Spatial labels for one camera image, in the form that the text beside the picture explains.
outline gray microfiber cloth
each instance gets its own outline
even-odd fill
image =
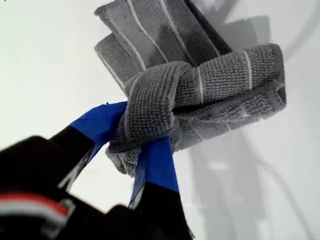
[[[112,34],[95,48],[128,104],[106,151],[135,175],[141,145],[169,136],[176,152],[286,106],[278,45],[219,56],[183,0],[117,0],[95,12]]]

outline white wall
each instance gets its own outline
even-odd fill
[[[320,1],[194,2],[234,49],[280,44],[288,106],[174,155],[191,229],[199,240],[319,239]],[[93,50],[109,33],[93,15],[104,3],[0,2],[0,148],[125,99]],[[132,182],[100,151],[72,193],[107,211]]]

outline folded cloth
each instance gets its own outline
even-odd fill
[[[117,0],[95,13],[113,32],[95,50],[128,96],[106,151],[124,174],[135,175],[144,143],[169,136],[176,152],[286,105],[276,44],[219,56],[183,0]]]

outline blue tape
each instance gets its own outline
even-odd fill
[[[141,147],[130,202],[146,182],[179,192],[170,139],[167,136]]]
[[[100,105],[92,108],[70,124],[71,127],[95,142],[87,163],[91,161],[103,145],[109,142],[126,107],[126,101]]]

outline red stripe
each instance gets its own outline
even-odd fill
[[[68,215],[68,209],[62,204],[44,197],[42,195],[34,194],[34,193],[25,193],[25,192],[11,192],[0,194],[0,204],[7,203],[10,201],[21,201],[21,202],[31,202],[45,205],[55,212],[58,212],[64,216]]]

